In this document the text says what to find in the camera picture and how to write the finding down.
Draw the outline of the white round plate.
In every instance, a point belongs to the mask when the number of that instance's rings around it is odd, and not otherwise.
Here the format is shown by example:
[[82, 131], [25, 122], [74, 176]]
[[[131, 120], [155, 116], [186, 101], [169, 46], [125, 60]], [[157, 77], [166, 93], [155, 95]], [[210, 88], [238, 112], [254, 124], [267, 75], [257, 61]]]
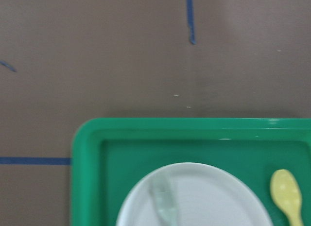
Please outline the white round plate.
[[201, 163], [176, 163], [142, 178], [119, 211], [119, 226], [161, 226], [151, 196], [151, 179], [165, 175], [172, 184], [178, 226], [270, 226], [263, 203], [243, 182], [219, 168]]

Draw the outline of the green plastic tray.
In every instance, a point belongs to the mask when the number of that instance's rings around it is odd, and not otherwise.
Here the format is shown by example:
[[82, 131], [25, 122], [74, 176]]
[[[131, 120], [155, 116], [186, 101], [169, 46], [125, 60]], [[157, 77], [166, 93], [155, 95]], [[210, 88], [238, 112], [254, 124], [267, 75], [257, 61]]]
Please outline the green plastic tray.
[[311, 223], [310, 119], [99, 118], [73, 140], [73, 226], [112, 226], [130, 189], [162, 166], [196, 162], [223, 169], [262, 201], [276, 226], [286, 226], [275, 206], [270, 178], [289, 170], [302, 191], [302, 218]]

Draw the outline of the yellow plastic spoon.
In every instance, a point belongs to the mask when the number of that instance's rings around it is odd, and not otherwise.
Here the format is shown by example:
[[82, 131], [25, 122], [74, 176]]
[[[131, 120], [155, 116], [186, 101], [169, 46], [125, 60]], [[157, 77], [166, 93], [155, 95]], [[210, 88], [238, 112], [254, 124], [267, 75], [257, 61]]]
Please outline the yellow plastic spoon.
[[274, 204], [287, 217], [289, 225], [304, 225], [301, 215], [301, 190], [294, 175], [290, 171], [279, 169], [272, 174], [270, 194]]

